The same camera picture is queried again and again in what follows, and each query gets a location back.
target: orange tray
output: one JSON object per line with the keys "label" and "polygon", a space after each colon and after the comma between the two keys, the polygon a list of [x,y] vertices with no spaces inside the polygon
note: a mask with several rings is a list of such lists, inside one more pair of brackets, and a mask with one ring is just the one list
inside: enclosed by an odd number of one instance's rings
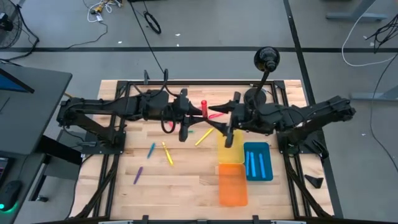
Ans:
{"label": "orange tray", "polygon": [[220,205],[246,206],[248,204],[248,187],[244,165],[220,164],[218,176]]}

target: blue container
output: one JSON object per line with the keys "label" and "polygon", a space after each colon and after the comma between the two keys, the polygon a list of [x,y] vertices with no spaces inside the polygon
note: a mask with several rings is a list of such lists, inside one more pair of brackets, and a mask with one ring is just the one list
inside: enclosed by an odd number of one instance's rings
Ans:
{"label": "blue container", "polygon": [[271,155],[266,142],[245,142],[244,165],[246,179],[249,181],[271,181],[272,175]]}

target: yellow marker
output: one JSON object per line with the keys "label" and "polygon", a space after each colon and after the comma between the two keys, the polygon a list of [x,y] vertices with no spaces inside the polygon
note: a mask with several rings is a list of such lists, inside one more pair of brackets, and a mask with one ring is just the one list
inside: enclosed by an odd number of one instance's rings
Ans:
{"label": "yellow marker", "polygon": [[214,130],[214,128],[210,128],[207,132],[206,132],[206,134],[202,137],[202,138],[200,138],[199,139],[199,141],[197,141],[196,143],[195,143],[195,146],[198,146],[212,131]]}
{"label": "yellow marker", "polygon": [[164,142],[162,142],[162,145],[163,145],[164,151],[166,152],[166,156],[167,156],[167,159],[169,160],[170,165],[171,165],[171,166],[174,165],[174,164],[173,164],[172,157],[170,156],[169,150],[167,150],[167,147],[166,147],[166,145],[164,144]]}

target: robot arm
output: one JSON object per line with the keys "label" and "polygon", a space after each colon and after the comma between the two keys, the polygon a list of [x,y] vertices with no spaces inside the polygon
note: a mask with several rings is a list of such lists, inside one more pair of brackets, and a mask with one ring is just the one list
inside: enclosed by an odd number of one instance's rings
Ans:
{"label": "robot arm", "polygon": [[276,130],[286,135],[289,143],[298,144],[323,126],[331,122],[348,121],[355,114],[349,100],[339,96],[303,108],[265,103],[258,106],[257,110],[252,110],[247,103],[239,103],[240,98],[241,94],[235,92],[233,100],[228,103],[209,107],[221,113],[231,113],[228,124],[206,121],[227,137],[225,147],[231,147],[234,129],[265,135]]}
{"label": "robot arm", "polygon": [[127,121],[139,119],[161,121],[162,129],[166,133],[172,133],[164,128],[164,122],[172,121],[180,123],[179,140],[185,141],[188,137],[189,126],[202,122],[205,118],[201,110],[195,108],[187,98],[187,89],[182,89],[178,97],[169,103],[169,94],[166,91],[148,90],[146,93],[121,97],[116,100],[85,100],[83,98],[70,98],[61,103],[57,116],[60,126],[79,126],[93,133],[104,145],[115,145],[118,139],[114,127],[103,127],[93,121],[86,114],[116,115]]}

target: gray floor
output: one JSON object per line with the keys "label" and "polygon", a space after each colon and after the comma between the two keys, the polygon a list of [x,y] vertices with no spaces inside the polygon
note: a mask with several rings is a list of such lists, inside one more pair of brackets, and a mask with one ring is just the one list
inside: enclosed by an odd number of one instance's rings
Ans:
{"label": "gray floor", "polygon": [[[86,0],[88,4],[96,3]],[[350,11],[359,1],[291,0],[290,5],[302,47],[341,47],[351,22],[332,22],[326,12]],[[141,2],[134,3],[142,11]],[[265,46],[294,47],[283,2],[280,0],[167,0],[147,2],[164,33],[156,35],[148,28],[152,46]],[[390,19],[397,12],[393,0],[376,1],[370,12],[383,12]],[[99,24],[86,21],[81,0],[26,0],[22,13],[28,26],[40,37],[39,47],[66,47],[96,39],[104,31]],[[109,33],[84,47],[146,47],[131,8],[114,8],[104,13]],[[387,23],[358,24],[346,47],[369,47],[363,36]],[[397,47],[391,40],[386,47]],[[25,34],[15,47],[28,47]],[[10,57],[17,53],[0,53]],[[156,52],[159,62],[170,70],[170,78],[260,78],[252,65],[254,52]],[[346,54],[351,63],[374,62],[392,54]],[[352,91],[373,91],[386,64],[353,68],[339,53],[304,53],[308,74],[317,101],[335,95],[348,97]],[[142,78],[143,70],[151,78],[161,78],[149,52],[54,52],[33,53],[15,61],[23,66],[71,72],[70,94],[96,98],[103,79]],[[380,90],[398,84],[394,62],[386,73]],[[281,62],[271,79],[301,79],[296,53],[282,52]],[[398,174],[386,153],[371,137],[369,106],[363,101],[352,105],[357,114],[347,123],[324,128],[336,186],[345,218],[398,222],[396,206]],[[375,103],[373,127],[376,136],[393,156],[398,156],[394,141],[398,121],[395,103]],[[59,128],[53,121],[46,134],[55,138]],[[16,223],[43,222],[64,218],[72,202],[74,181],[48,179],[41,192],[47,203],[24,204]]]}

